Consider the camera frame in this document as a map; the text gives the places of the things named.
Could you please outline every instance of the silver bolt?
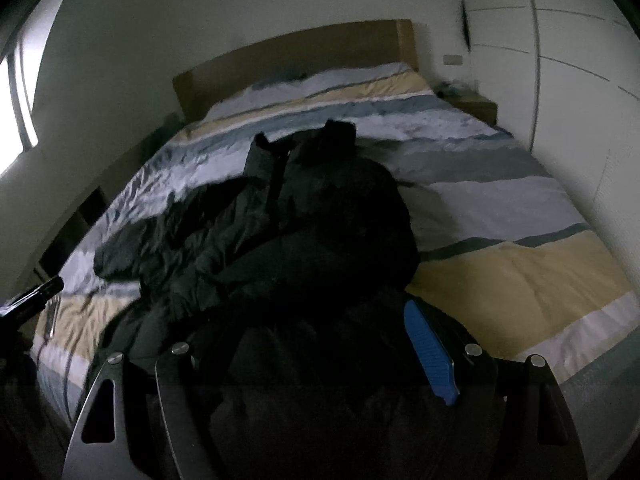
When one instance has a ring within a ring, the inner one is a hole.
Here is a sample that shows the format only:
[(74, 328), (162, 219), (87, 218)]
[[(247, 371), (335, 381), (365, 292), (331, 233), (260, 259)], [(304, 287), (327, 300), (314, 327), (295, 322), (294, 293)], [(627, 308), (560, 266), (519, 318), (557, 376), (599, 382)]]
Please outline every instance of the silver bolt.
[(482, 355), (482, 348), (480, 348), (480, 345), (475, 343), (469, 343), (465, 346), (465, 352), (467, 355), (478, 357), (479, 355)]
[(122, 361), (123, 357), (124, 357), (124, 354), (122, 352), (114, 352), (109, 357), (107, 357), (107, 362), (110, 365), (116, 365), (120, 361)]
[(536, 368), (544, 368), (546, 366), (546, 360), (542, 357), (542, 355), (533, 354), (531, 356), (531, 364)]
[(185, 342), (176, 343), (171, 347), (171, 353), (173, 355), (186, 354), (189, 351), (189, 345)]

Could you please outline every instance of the wooden bedside table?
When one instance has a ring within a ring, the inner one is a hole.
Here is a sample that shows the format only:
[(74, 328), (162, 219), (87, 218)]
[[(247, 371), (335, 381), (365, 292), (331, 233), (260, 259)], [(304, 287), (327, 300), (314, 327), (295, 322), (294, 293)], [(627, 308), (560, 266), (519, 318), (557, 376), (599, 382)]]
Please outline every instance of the wooden bedside table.
[(473, 117), (487, 123), (489, 126), (495, 126), (498, 118), (498, 105), (493, 101), (473, 93), (445, 95), (441, 99), (463, 112), (473, 115)]

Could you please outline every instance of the wooden headboard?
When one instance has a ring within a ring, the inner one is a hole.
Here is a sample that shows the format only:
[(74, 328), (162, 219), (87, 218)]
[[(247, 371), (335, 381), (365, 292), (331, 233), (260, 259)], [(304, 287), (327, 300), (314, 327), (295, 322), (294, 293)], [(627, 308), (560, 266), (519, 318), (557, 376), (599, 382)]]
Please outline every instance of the wooden headboard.
[(213, 104), (278, 74), (312, 75), (397, 61), (418, 70), (410, 20), (339, 23), (227, 52), (174, 77), (174, 89), (190, 123), (203, 119)]

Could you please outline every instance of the striped bedspread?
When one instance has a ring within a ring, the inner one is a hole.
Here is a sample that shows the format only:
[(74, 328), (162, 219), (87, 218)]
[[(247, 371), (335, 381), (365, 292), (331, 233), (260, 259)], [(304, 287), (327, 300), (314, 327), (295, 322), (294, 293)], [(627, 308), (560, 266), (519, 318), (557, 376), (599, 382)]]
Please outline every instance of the striped bedspread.
[(547, 358), (559, 382), (640, 323), (638, 298), (561, 186), (500, 130), (452, 108), (417, 74), (331, 89), (184, 130), (132, 179), (69, 258), (53, 337), (32, 349), (43, 393), (71, 425), (105, 325), (138, 297), (93, 257), (111, 234), (206, 182), (242, 171), (252, 137), (351, 121), (363, 156), (397, 179), (421, 263), (408, 286), (492, 355)]

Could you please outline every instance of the electrical outlet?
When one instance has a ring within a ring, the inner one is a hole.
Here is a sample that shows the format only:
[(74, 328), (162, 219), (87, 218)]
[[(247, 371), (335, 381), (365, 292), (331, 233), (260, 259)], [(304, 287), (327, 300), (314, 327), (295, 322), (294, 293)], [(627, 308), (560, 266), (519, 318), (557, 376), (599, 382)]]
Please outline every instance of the electrical outlet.
[(442, 61), (445, 65), (462, 65), (462, 56), (455, 56), (453, 54), (445, 54), (442, 56)]

